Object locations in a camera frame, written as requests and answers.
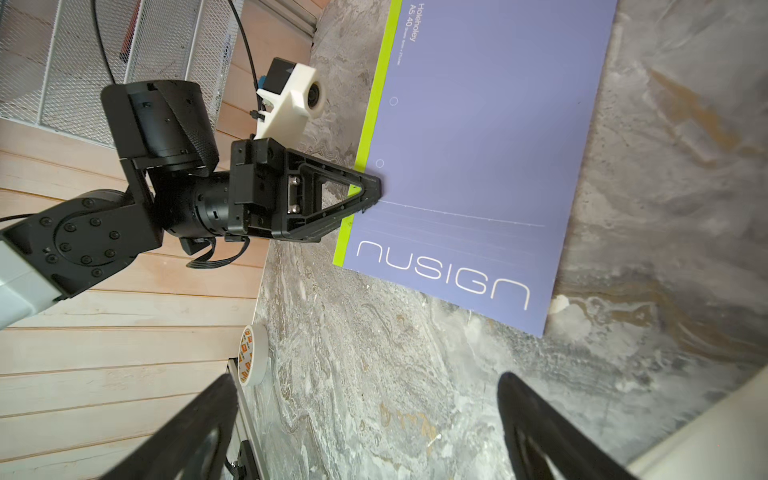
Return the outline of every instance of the wire mesh basket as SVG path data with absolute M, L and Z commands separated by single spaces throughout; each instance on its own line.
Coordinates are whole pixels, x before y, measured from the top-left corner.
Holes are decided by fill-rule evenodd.
M 97 0 L 97 11 L 115 81 L 197 82 L 215 126 L 237 40 L 227 0 Z M 0 117 L 111 147 L 109 82 L 91 0 L 0 0 Z

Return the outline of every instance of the purple notebook cover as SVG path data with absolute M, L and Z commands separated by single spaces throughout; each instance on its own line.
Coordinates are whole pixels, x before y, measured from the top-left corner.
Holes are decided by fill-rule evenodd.
M 540 336 L 616 0 L 395 0 L 334 263 Z

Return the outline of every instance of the marble surface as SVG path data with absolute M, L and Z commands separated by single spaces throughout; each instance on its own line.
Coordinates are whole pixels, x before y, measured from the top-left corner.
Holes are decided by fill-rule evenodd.
M 388 9 L 325 10 L 304 151 L 353 164 Z M 765 366 L 765 25 L 757 0 L 620 2 L 543 338 L 336 268 L 335 234 L 273 242 L 247 391 L 271 478 L 512 478 L 507 370 L 626 464 Z

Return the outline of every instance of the tape roll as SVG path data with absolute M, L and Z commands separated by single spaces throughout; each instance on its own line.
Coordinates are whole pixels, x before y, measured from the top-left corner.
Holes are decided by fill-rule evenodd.
M 266 372 L 269 343 L 266 327 L 262 324 L 248 325 L 240 337 L 237 355 L 237 378 L 242 386 L 259 385 Z

